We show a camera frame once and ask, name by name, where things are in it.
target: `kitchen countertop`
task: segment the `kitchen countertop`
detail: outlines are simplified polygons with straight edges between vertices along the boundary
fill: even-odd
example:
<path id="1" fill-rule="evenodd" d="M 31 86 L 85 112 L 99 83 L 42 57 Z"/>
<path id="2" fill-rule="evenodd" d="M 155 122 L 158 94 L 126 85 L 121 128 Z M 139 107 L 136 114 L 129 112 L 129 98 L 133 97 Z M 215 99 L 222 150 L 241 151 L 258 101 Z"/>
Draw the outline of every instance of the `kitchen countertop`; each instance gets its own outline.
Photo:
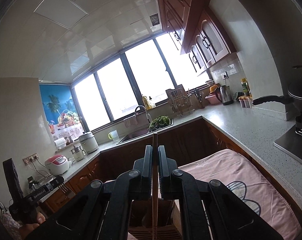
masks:
<path id="1" fill-rule="evenodd" d="M 253 112 L 252 109 L 241 108 L 239 103 L 228 106 L 221 104 L 206 106 L 204 109 L 198 109 L 190 114 L 174 118 L 172 126 L 163 128 L 158 133 L 172 130 L 201 118 L 227 135 L 261 164 L 302 209 L 302 164 L 273 145 L 275 139 L 294 125 L 294 120 L 287 122 L 262 115 Z M 89 154 L 79 162 L 74 162 L 62 176 L 67 182 L 100 153 L 135 143 L 150 136 L 152 136 L 151 133 L 118 145 L 117 142 L 113 141 L 100 144 L 99 150 Z M 42 198 L 41 202 L 45 201 L 51 194 Z"/>

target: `yellow bottle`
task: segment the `yellow bottle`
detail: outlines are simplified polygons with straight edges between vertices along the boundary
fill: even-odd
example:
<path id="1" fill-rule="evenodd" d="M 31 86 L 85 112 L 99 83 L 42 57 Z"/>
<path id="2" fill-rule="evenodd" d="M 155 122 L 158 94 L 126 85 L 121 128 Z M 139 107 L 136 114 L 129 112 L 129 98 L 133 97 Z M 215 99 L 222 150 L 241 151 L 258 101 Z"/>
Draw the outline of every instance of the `yellow bottle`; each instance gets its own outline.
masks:
<path id="1" fill-rule="evenodd" d="M 150 104 L 150 100 L 146 96 L 142 95 L 142 100 L 147 110 L 152 108 Z"/>

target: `ceiling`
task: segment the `ceiling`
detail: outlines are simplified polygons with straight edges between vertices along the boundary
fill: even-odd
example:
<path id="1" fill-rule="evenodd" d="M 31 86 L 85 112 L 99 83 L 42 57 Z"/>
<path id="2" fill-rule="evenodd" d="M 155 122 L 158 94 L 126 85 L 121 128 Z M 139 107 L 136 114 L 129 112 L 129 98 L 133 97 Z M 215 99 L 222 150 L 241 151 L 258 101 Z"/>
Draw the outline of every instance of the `ceiling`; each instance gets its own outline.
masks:
<path id="1" fill-rule="evenodd" d="M 120 49 L 161 31 L 156 0 L 70 0 L 88 13 L 70 29 L 16 0 L 0 22 L 0 77 L 71 83 Z"/>

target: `ceiling light panel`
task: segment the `ceiling light panel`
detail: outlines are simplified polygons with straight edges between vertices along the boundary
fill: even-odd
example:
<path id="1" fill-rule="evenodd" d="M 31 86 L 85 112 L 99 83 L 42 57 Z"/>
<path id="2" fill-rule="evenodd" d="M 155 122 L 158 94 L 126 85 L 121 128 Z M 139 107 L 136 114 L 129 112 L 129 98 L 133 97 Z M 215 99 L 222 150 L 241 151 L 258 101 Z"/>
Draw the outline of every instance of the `ceiling light panel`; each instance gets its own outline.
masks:
<path id="1" fill-rule="evenodd" d="M 34 12 L 68 29 L 88 14 L 70 0 L 43 0 Z"/>

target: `frying pan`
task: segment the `frying pan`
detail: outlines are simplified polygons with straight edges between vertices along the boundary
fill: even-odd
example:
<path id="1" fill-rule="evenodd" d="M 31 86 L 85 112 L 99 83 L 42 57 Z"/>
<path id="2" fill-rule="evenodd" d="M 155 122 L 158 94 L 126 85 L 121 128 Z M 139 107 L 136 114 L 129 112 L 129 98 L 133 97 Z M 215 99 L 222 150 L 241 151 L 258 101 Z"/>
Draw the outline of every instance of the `frying pan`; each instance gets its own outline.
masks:
<path id="1" fill-rule="evenodd" d="M 293 68 L 302 68 L 302 66 L 293 66 Z M 279 102 L 284 105 L 293 103 L 293 105 L 302 113 L 302 77 L 292 82 L 287 89 L 288 95 L 285 96 L 264 96 L 253 100 L 253 105 L 259 105 L 265 102 Z"/>

